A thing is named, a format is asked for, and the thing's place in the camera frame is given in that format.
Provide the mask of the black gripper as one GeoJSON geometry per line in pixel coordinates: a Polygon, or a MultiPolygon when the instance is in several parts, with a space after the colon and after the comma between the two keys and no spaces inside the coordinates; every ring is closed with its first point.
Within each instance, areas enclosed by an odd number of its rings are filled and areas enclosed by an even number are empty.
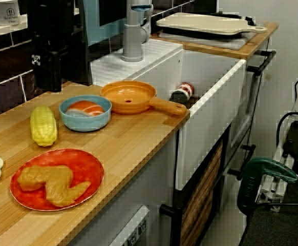
{"type": "Polygon", "coordinates": [[[32,55],[36,85],[42,90],[60,92],[60,55],[57,51],[69,45],[71,16],[30,15],[30,32],[35,53],[40,53],[32,55]]]}

